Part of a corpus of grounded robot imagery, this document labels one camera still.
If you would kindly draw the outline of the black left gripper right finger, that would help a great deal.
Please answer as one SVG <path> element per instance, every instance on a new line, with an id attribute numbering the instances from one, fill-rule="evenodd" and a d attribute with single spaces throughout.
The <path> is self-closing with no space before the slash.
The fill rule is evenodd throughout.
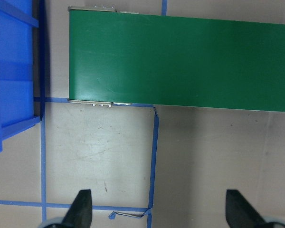
<path id="1" fill-rule="evenodd" d="M 256 228 L 266 224 L 238 190 L 226 191 L 225 217 L 230 228 Z"/>

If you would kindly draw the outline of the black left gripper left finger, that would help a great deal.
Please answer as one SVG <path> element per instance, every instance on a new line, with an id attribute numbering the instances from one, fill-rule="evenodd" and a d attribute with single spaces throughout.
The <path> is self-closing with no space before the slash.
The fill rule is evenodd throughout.
<path id="1" fill-rule="evenodd" d="M 89 228 L 92 224 L 92 217 L 91 190 L 80 190 L 61 225 L 63 228 Z"/>

